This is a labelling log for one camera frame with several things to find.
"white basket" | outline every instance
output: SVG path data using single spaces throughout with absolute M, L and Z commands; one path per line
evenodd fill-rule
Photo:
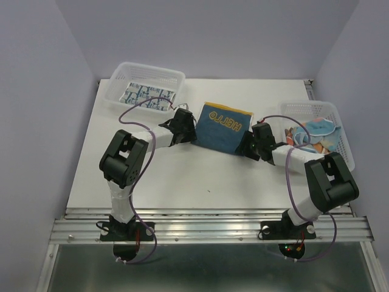
M 336 107 L 329 102 L 318 102 L 318 101 L 296 101 L 296 102 L 281 102 L 278 105 L 279 113 L 293 117 L 299 122 L 309 122 L 310 120 L 316 119 L 317 117 L 324 117 L 325 119 L 334 122 L 335 126 L 341 126 L 340 140 L 336 148 L 336 152 L 340 153 L 345 160 L 348 169 L 353 171 L 355 163 L 351 149 L 347 141 L 346 133 L 340 120 L 340 116 Z M 296 124 L 290 120 L 280 119 L 281 130 L 283 131 L 283 141 L 286 142 L 286 136 L 284 130 L 290 127 L 296 127 Z
M 174 91 L 173 102 L 177 103 L 185 81 L 185 74 L 180 71 L 174 71 L 154 66 L 124 62 L 118 66 L 109 79 L 108 87 L 104 95 L 104 100 L 118 106 L 130 108 L 133 105 L 119 102 L 119 98 L 126 91 L 130 82 L 139 83 L 145 86 Z M 138 106 L 134 110 L 144 110 L 154 113 L 170 113 L 170 108 L 161 111 L 153 108 Z

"white table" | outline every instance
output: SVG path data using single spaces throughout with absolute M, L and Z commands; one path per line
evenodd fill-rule
M 98 163 L 119 129 L 142 131 L 121 125 L 122 108 L 103 100 L 108 84 L 102 80 L 89 122 L 74 178 L 68 208 L 110 208 L 110 194 Z M 204 102 L 221 103 L 255 113 L 259 119 L 277 112 L 277 104 L 287 100 L 307 100 L 302 80 L 210 80 L 188 79 L 182 102 L 189 104 L 195 117 Z M 128 120 L 155 127 L 164 117 L 129 114 Z M 277 141 L 281 130 L 277 119 L 268 121 Z M 291 176 L 297 202 L 308 196 L 303 175 Z M 161 148 L 134 191 L 134 205 L 142 208 L 263 208 L 291 206 L 287 196 L 285 172 L 266 162 L 227 155 L 191 144 Z

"yellow towel edge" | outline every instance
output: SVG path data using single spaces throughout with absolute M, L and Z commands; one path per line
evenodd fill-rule
M 251 113 L 249 111 L 241 111 L 240 109 L 236 109 L 236 108 L 230 108 L 229 106 L 225 106 L 225 105 L 220 105 L 218 103 L 213 103 L 213 102 L 205 102 L 206 105 L 210 105 L 210 106 L 213 106 L 215 108 L 220 108 L 222 110 L 227 110 L 227 111 L 234 111 L 236 113 L 241 113 L 241 114 L 248 114 L 250 116 L 252 116 L 254 113 Z

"blue towel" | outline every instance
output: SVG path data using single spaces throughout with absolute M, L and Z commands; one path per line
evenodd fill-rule
M 192 144 L 234 154 L 243 134 L 250 128 L 253 114 L 228 106 L 206 102 L 196 126 Z
M 305 123 L 304 126 L 311 135 L 311 144 L 320 143 L 329 151 L 336 151 L 340 139 L 340 126 L 335 126 L 334 122 L 322 117 Z M 308 142 L 308 135 L 302 127 L 295 127 L 292 130 L 292 134 L 293 141 L 297 145 Z M 303 147 L 302 149 L 317 153 L 315 148 L 311 145 Z

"gray wall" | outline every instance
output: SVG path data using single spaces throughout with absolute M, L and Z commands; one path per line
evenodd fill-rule
M 319 99 L 336 105 L 356 162 L 360 197 L 374 246 L 389 278 L 389 1 L 364 0 L 355 9 L 317 75 Z
M 1 1 L 0 291 L 35 291 L 95 84 L 54 1 Z
M 56 0 L 92 72 L 123 61 L 187 77 L 314 77 L 357 0 Z

